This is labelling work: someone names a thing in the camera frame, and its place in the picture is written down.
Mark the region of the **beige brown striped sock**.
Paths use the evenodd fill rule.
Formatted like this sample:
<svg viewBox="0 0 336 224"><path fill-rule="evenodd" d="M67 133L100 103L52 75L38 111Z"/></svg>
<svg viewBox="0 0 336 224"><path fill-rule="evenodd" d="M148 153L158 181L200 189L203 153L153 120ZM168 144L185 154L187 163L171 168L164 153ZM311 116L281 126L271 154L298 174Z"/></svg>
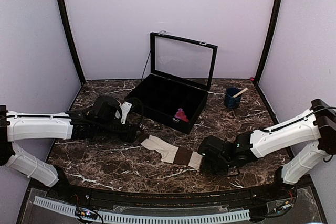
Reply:
<svg viewBox="0 0 336 224"><path fill-rule="evenodd" d="M161 155L162 162L184 165L200 171L203 156L198 152L174 146L150 134L142 134L137 141L147 150L158 152Z"/></svg>

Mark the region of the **maroon purple striped sock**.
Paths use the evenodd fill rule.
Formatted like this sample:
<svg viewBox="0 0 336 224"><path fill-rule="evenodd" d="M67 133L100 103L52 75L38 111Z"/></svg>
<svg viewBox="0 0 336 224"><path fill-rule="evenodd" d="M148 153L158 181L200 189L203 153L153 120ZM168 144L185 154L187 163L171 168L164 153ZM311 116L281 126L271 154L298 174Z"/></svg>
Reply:
<svg viewBox="0 0 336 224"><path fill-rule="evenodd" d="M182 108L178 108L177 112L175 113L174 117L176 119L182 120L184 122L189 122L188 117L186 116L185 112Z"/></svg>

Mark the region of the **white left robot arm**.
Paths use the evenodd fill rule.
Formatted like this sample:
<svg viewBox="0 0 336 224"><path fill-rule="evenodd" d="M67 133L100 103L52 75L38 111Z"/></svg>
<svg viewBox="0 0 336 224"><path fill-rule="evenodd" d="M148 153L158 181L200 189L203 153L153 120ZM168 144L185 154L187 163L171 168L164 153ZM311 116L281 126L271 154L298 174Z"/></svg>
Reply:
<svg viewBox="0 0 336 224"><path fill-rule="evenodd" d="M143 114L142 102L129 98L120 103L101 95L86 109L54 114L27 114L1 106L1 166L17 170L49 188L63 201L74 197L74 189L60 167L49 165L23 150L16 141L28 139L83 140L111 133L134 142L140 122L128 121L131 112Z"/></svg>

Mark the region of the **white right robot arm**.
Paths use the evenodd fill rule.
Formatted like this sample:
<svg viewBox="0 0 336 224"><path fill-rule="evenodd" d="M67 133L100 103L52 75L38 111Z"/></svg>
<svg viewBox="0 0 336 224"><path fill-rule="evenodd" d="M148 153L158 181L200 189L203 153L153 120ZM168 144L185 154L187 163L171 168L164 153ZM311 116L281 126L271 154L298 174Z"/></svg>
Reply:
<svg viewBox="0 0 336 224"><path fill-rule="evenodd" d="M302 142L306 146L276 170L275 183L268 187L269 197L278 200L320 161L335 156L335 108L321 99L313 100L311 108L290 120L239 134L232 143L215 136L206 137L197 151L202 157L200 169L226 176L230 168L243 167Z"/></svg>

